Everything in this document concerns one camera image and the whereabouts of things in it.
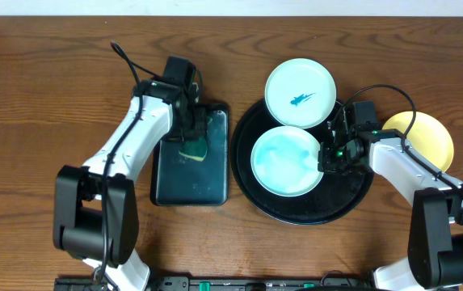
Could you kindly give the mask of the green yellow scrub sponge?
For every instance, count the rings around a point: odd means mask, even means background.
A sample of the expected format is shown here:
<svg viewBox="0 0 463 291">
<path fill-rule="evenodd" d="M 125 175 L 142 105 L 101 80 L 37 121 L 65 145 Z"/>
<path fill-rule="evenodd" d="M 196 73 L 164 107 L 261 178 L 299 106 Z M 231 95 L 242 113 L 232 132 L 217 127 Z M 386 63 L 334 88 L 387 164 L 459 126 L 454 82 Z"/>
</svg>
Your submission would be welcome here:
<svg viewBox="0 0 463 291">
<path fill-rule="evenodd" d="M 185 158 L 202 162 L 208 153 L 208 146 L 205 137 L 199 137 L 196 140 L 185 141 L 180 149 L 179 154 Z"/>
</svg>

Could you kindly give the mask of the yellow plate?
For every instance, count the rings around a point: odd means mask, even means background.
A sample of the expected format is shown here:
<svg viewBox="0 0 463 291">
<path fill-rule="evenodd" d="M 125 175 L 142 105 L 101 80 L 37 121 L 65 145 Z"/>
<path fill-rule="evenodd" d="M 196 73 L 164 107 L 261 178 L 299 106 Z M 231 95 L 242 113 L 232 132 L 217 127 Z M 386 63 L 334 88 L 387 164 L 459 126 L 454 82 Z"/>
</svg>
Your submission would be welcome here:
<svg viewBox="0 0 463 291">
<path fill-rule="evenodd" d="M 454 156 L 452 137 L 436 118 L 417 112 L 406 139 L 440 170 L 446 171 L 451 166 Z"/>
</svg>

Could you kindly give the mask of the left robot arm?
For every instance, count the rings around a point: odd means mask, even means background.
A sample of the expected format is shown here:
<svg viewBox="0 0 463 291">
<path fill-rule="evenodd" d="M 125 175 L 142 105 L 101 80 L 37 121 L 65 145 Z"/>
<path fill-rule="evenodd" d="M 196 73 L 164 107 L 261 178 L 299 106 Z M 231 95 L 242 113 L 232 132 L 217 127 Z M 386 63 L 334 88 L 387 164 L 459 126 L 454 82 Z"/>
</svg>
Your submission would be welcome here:
<svg viewBox="0 0 463 291">
<path fill-rule="evenodd" d="M 205 134 L 202 83 L 152 78 L 133 90 L 128 111 L 103 147 L 56 177 L 53 245 L 93 268 L 85 290 L 144 290 L 150 270 L 135 249 L 135 182 L 161 141 Z"/>
</svg>

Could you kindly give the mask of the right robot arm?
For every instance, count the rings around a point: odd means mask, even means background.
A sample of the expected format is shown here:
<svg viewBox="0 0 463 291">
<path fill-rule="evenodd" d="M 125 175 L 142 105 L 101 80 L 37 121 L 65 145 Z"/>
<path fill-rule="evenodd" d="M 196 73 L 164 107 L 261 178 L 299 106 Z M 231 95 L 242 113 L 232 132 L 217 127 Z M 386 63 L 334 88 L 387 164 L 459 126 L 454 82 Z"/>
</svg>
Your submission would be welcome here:
<svg viewBox="0 0 463 291">
<path fill-rule="evenodd" d="M 463 285 L 463 182 L 418 153 L 403 133 L 374 123 L 328 125 L 318 168 L 346 175 L 373 172 L 411 205 L 406 258 L 378 268 L 375 286 L 388 290 L 433 290 Z"/>
</svg>

